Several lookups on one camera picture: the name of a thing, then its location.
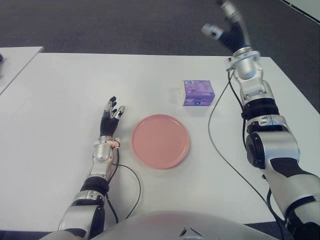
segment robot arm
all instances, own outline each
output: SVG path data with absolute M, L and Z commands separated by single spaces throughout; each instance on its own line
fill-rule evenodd
M 244 21 L 229 1 L 221 5 L 230 32 L 206 23 L 201 31 L 233 52 L 228 71 L 240 85 L 242 117 L 247 120 L 247 158 L 268 181 L 285 226 L 298 239 L 320 234 L 320 178 L 302 170 L 300 150 L 286 120 L 279 114 L 269 84 L 263 80 L 260 54 L 253 51 Z
M 113 109 L 117 104 L 112 97 L 104 108 L 100 137 L 94 143 L 92 168 L 58 227 L 43 240 L 88 240 L 102 233 L 105 225 L 105 198 L 108 197 L 109 182 L 115 172 L 115 163 L 119 160 L 119 139 L 113 140 L 113 134 L 125 107 Z

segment wire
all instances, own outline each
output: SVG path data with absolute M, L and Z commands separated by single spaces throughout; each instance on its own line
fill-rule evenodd
M 228 72 L 228 81 L 230 81 L 230 78 L 232 78 L 232 76 L 234 75 L 234 72 L 235 72 L 235 71 L 232 72 L 232 75 L 231 75 L 231 76 L 230 76 L 230 74 L 229 74 L 229 72 Z M 216 107 L 218 106 L 218 103 L 220 102 L 221 97 L 222 97 L 223 94 L 225 93 L 225 91 L 226 91 L 226 89 L 227 89 L 227 87 L 228 87 L 229 84 L 230 84 L 230 83 L 228 82 L 228 83 L 226 84 L 226 86 L 224 87 L 224 89 L 223 89 L 220 97 L 219 97 L 218 100 L 216 101 L 216 104 L 215 104 L 215 106 L 213 107 L 213 109 L 212 109 L 212 111 L 211 111 L 211 114 L 210 114 L 210 116 L 209 116 L 209 121 L 208 121 L 208 133 L 209 133 L 209 138 L 210 138 L 210 141 L 211 141 L 213 147 L 215 148 L 215 150 L 217 151 L 217 153 L 220 155 L 220 157 L 259 195 L 259 197 L 262 199 L 262 201 L 263 201 L 265 204 L 267 204 L 265 198 L 258 192 L 258 190 L 257 190 L 244 176 L 242 176 L 241 173 L 238 172 L 238 171 L 230 164 L 230 162 L 228 162 L 228 160 L 221 154 L 221 152 L 220 152 L 219 149 L 217 148 L 217 146 L 216 146 L 216 144 L 215 144 L 215 142 L 214 142 L 214 140 L 213 140 L 213 137 L 212 137 L 212 135 L 211 135 L 211 132 L 210 132 L 210 123 L 211 123 L 212 116 L 213 116 L 213 114 L 214 114 L 214 112 L 215 112 Z
M 269 211 L 271 212 L 271 214 L 273 215 L 273 217 L 275 218 L 275 221 L 280 229 L 280 233 L 281 233 L 281 239 L 284 240 L 284 232 L 283 229 L 281 227 L 285 225 L 285 222 L 275 213 L 275 211 L 273 210 L 271 203 L 270 203 L 270 197 L 271 197 L 271 189 L 269 188 L 268 194 L 266 195 L 266 205 L 268 206 Z
M 107 201 L 107 203 L 108 203 L 108 205 L 109 205 L 109 207 L 110 207 L 110 209 L 111 209 L 111 211 L 112 211 L 112 213 L 113 213 L 113 215 L 114 215 L 115 223 L 116 223 L 116 224 L 119 223 L 118 215 L 117 215 L 117 213 L 116 213 L 116 210 L 114 209 L 114 207 L 112 206 L 112 204 L 111 204 L 111 202 L 110 202 L 110 199 L 109 199 L 108 194 L 105 195 L 105 199 L 106 199 L 106 201 Z
M 233 70 L 233 72 L 232 72 L 232 74 L 231 74 L 231 76 L 230 76 L 230 72 L 228 71 L 228 82 L 229 82 L 230 88 L 231 88 L 231 90 L 232 90 L 232 92 L 233 92 L 236 100 L 238 101 L 238 103 L 239 103 L 239 105 L 240 105 L 241 110 L 244 110 L 244 107 L 242 106 L 242 103 L 241 103 L 238 95 L 236 94 L 236 92 L 235 92 L 235 90 L 234 90 L 234 87 L 233 87 L 232 84 L 231 84 L 231 79 L 232 79 L 234 73 L 235 73 L 235 70 Z
M 244 111 L 244 107 L 242 106 L 242 103 L 241 103 L 238 95 L 236 94 L 236 91 L 234 90 L 234 87 L 231 84 L 231 79 L 232 79 L 232 76 L 234 75 L 234 73 L 235 73 L 235 71 L 233 70 L 232 75 L 230 76 L 230 72 L 228 71 L 228 83 L 230 85 L 230 88 L 231 88 L 236 100 L 238 101 L 238 103 L 240 105 L 241 110 Z M 247 149 L 246 140 L 245 140 L 245 131 L 246 131 L 246 119 L 244 118 L 243 119 L 243 124 L 242 124 L 242 142 L 243 142 L 244 149 Z
M 139 177 L 137 176 L 137 174 L 135 173 L 135 171 L 133 171 L 130 167 L 126 166 L 126 165 L 123 165 L 123 164 L 119 164 L 119 166 L 121 167 L 125 167 L 127 169 L 129 169 L 136 177 L 136 179 L 138 180 L 138 183 L 139 183 L 139 196 L 138 196 L 138 199 L 136 200 L 135 202 L 135 205 L 133 206 L 133 208 L 131 209 L 131 211 L 129 212 L 129 214 L 126 216 L 125 219 L 129 218 L 130 215 L 132 214 L 132 212 L 135 210 L 136 206 L 138 205 L 139 201 L 140 201 L 140 196 L 141 196 L 141 182 L 140 182 L 140 179 Z
M 116 149 L 116 155 L 117 155 L 117 161 L 116 161 L 116 164 L 113 164 L 113 165 L 116 165 L 116 167 L 115 167 L 115 169 L 114 169 L 114 171 L 113 171 L 113 173 L 112 173 L 112 175 L 111 175 L 111 177 L 110 177 L 110 179 L 109 179 L 108 184 L 110 184 L 112 178 L 114 177 L 114 175 L 116 174 L 116 171 L 118 170 L 119 161 L 120 161 L 119 148 Z M 116 212 L 116 210 L 114 209 L 114 207 L 112 206 L 108 194 L 105 195 L 105 199 L 106 199 L 106 201 L 107 201 L 107 203 L 108 203 L 108 205 L 109 205 L 109 207 L 110 207 L 110 209 L 111 209 L 111 211 L 112 211 L 112 213 L 113 213 L 113 216 L 114 216 L 114 218 L 115 218 L 115 223 L 116 223 L 116 224 L 119 223 L 119 219 L 118 219 L 117 212 Z
M 136 209 L 136 207 L 137 207 L 137 205 L 138 205 L 138 203 L 140 201 L 140 197 L 141 197 L 141 182 L 140 182 L 140 179 L 139 179 L 138 175 L 135 173 L 135 171 L 133 171 L 130 167 L 128 167 L 126 165 L 119 164 L 119 162 L 120 162 L 120 154 L 119 154 L 119 149 L 118 148 L 116 149 L 116 154 L 117 154 L 117 162 L 116 162 L 116 164 L 112 163 L 112 165 L 115 165 L 116 167 L 115 167 L 115 170 L 112 173 L 108 183 L 110 184 L 110 182 L 111 182 L 112 178 L 114 177 L 114 175 L 116 174 L 119 166 L 129 169 L 134 174 L 134 176 L 136 177 L 136 179 L 138 180 L 138 183 L 139 183 L 139 196 L 138 196 L 138 199 L 135 202 L 133 208 L 131 209 L 131 211 L 129 212 L 129 214 L 125 218 L 125 219 L 128 219 L 130 217 L 130 215 L 132 214 L 132 212 Z M 111 209 L 111 211 L 112 211 L 112 213 L 114 215 L 115 222 L 118 223 L 119 219 L 118 219 L 117 212 L 116 212 L 115 208 L 112 206 L 112 204 L 110 202 L 110 199 L 108 197 L 108 194 L 105 196 L 105 198 L 106 198 L 106 201 L 107 201 L 107 203 L 108 203 L 108 205 L 109 205 L 109 207 L 110 207 L 110 209 Z

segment table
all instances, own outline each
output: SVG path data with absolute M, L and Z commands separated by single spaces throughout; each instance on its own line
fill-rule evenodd
M 115 137 L 120 161 L 136 171 L 142 195 L 135 215 L 158 210 L 213 214 L 239 223 L 274 221 L 259 196 L 221 159 L 209 141 L 211 107 L 183 107 L 183 80 L 210 80 L 216 104 L 227 83 L 225 56 L 156 56 L 39 53 L 0 96 L 0 205 L 3 230 L 55 231 L 91 167 L 103 108 L 111 96 L 126 106 Z M 261 59 L 281 113 L 300 143 L 301 166 L 319 174 L 319 115 L 268 57 Z M 152 114 L 180 120 L 190 149 L 176 167 L 141 163 L 131 148 L 135 125 Z M 226 92 L 211 131 L 218 147 L 261 192 L 268 185 L 242 150 L 237 102 Z M 221 137 L 222 132 L 231 138 Z M 138 196 L 138 183 L 119 168 L 109 197 L 123 220 Z M 114 224 L 106 206 L 107 221 Z
M 3 56 L 0 62 L 0 95 L 42 49 L 41 46 L 0 47 Z

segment plate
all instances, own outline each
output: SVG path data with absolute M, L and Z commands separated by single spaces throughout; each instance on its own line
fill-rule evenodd
M 187 129 L 169 115 L 146 117 L 138 123 L 132 134 L 132 147 L 136 156 L 156 169 L 168 169 L 180 163 L 189 146 Z

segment floor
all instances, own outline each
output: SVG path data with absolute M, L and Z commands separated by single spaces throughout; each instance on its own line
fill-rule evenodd
M 229 56 L 227 49 L 200 32 L 207 22 L 228 28 L 215 2 L 0 0 L 0 47 L 44 46 L 48 53 Z M 233 2 L 246 21 L 252 46 L 271 57 L 319 112 L 320 25 L 280 0 Z M 274 222 L 250 226 L 279 236 Z M 0 240 L 36 240 L 41 235 L 19 234 L 0 231 Z

